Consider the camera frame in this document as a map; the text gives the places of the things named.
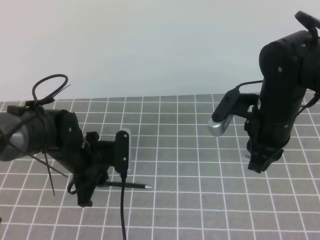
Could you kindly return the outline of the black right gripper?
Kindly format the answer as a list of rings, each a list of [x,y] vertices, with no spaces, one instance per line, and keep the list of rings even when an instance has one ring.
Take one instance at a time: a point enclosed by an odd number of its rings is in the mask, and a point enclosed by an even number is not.
[[[259,96],[254,100],[245,130],[249,135],[248,169],[265,172],[278,161],[289,142],[295,118],[306,88],[295,80],[265,79]]]

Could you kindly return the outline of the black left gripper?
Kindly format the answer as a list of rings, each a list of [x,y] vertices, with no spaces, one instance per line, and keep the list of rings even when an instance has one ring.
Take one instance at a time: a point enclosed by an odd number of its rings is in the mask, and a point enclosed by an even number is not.
[[[109,186],[108,168],[115,164],[114,143],[100,140],[96,131],[83,134],[74,112],[58,110],[53,115],[56,147],[49,150],[49,155],[73,175],[77,204],[91,207],[95,188]]]

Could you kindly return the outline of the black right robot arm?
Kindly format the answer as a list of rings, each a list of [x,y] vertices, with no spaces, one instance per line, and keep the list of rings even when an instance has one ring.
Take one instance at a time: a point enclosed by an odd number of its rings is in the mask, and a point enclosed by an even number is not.
[[[304,110],[306,91],[315,92],[313,102],[320,98],[320,21],[303,11],[295,18],[306,29],[262,48],[260,93],[241,94],[232,108],[234,115],[246,118],[248,169],[257,173],[281,158],[296,117]]]

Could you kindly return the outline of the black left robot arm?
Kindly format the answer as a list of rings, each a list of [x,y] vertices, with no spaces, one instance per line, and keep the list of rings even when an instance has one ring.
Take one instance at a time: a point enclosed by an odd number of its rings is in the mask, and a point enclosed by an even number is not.
[[[16,160],[47,154],[72,174],[67,191],[77,204],[91,207],[95,188],[113,163],[112,143],[96,131],[84,134],[77,115],[67,110],[44,110],[10,105],[0,117],[0,159]]]

